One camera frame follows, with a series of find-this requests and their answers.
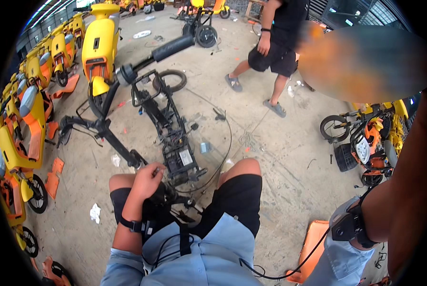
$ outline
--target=white sticker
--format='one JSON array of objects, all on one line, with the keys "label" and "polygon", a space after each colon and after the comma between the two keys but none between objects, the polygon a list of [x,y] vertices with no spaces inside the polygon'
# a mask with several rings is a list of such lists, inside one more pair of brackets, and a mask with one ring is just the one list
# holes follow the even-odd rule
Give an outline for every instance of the white sticker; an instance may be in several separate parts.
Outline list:
[{"label": "white sticker", "polygon": [[193,163],[193,159],[191,158],[191,155],[188,149],[179,152],[179,155],[180,155],[180,159],[182,159],[183,166]]}]

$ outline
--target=wooden stand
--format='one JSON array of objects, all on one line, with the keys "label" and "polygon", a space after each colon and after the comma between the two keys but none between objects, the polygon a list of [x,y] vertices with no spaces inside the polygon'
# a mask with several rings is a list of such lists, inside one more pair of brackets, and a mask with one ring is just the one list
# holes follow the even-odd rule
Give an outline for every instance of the wooden stand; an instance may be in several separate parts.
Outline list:
[{"label": "wooden stand", "polygon": [[[253,3],[261,5],[260,14],[258,15],[258,18],[254,18],[254,17],[250,16],[251,6],[252,6]],[[266,4],[266,2],[264,2],[264,1],[260,1],[260,0],[249,0],[247,11],[245,12],[245,18],[247,18],[249,20],[256,21],[258,23],[261,23],[260,18],[261,18],[261,14],[263,13],[263,8],[264,8],[265,4]]]}]

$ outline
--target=hand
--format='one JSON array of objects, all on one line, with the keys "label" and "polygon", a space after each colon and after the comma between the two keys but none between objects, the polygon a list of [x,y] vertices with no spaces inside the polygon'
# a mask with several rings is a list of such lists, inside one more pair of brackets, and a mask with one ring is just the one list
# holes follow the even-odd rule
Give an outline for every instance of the hand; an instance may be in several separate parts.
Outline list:
[{"label": "hand", "polygon": [[265,57],[267,57],[270,48],[271,48],[270,36],[262,34],[260,38],[260,42],[258,43],[258,52],[264,55]]},{"label": "hand", "polygon": [[145,199],[151,197],[163,179],[165,169],[166,167],[163,164],[154,162],[138,170],[130,197],[142,203]]}]

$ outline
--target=brick wall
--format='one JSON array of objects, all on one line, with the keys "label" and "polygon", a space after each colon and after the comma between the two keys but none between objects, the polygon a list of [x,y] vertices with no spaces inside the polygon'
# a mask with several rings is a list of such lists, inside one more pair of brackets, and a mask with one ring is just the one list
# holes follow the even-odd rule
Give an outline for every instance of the brick wall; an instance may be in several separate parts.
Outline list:
[{"label": "brick wall", "polygon": [[[231,9],[238,10],[241,15],[245,14],[248,7],[248,0],[226,0],[226,5]],[[251,5],[250,16],[256,17],[260,13],[261,5],[253,3]]]}]

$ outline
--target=person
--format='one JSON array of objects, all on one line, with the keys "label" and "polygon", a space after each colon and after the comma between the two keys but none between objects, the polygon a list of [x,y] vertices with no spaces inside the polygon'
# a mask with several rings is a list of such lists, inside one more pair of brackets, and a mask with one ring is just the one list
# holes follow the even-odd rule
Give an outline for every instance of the person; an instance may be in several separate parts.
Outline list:
[{"label": "person", "polygon": [[[168,212],[161,220],[163,226],[142,246],[141,233],[131,232],[121,221],[142,219],[143,202],[158,188],[164,169],[162,164],[153,163],[136,175],[120,174],[110,179],[118,226],[101,285],[261,285],[239,261],[241,258],[253,265],[254,239],[260,226],[259,163],[244,159],[220,176],[200,223],[187,230],[188,242],[183,243],[181,233],[186,232]],[[360,202],[367,238],[375,243],[389,242],[388,271],[395,281],[404,273],[426,228],[427,90],[422,92],[393,176],[361,199],[354,197],[339,206],[330,226],[339,214]],[[374,247],[365,248],[357,237],[334,241],[331,232],[324,247],[304,286],[357,285]]]},{"label": "person", "polygon": [[248,54],[248,60],[241,62],[233,72],[225,76],[228,85],[241,92],[238,76],[250,68],[264,72],[268,67],[277,73],[271,99],[263,105],[280,117],[286,112],[278,102],[287,80],[296,71],[298,30],[303,20],[309,19],[309,0],[268,0],[262,14],[262,33],[258,45]]}]

